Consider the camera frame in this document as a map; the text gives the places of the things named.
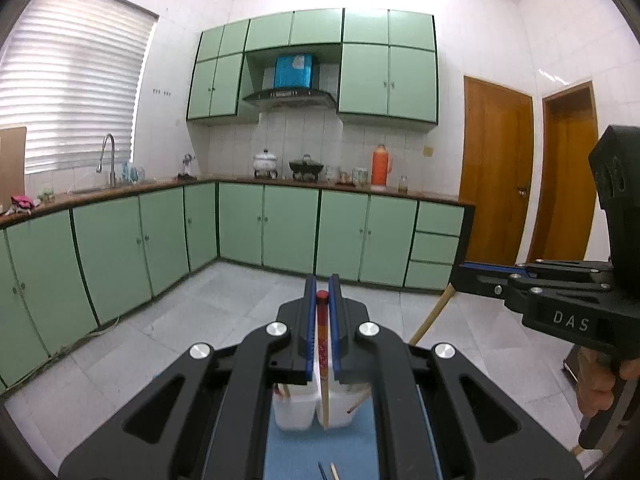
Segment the person's right hand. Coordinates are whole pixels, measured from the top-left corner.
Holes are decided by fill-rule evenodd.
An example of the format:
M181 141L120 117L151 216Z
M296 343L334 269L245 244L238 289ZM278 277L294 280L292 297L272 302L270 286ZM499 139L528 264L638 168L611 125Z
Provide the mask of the person's right hand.
M613 404L616 376L599 362L599 353L581 348L578 353L576 396L578 408L587 417L607 411Z

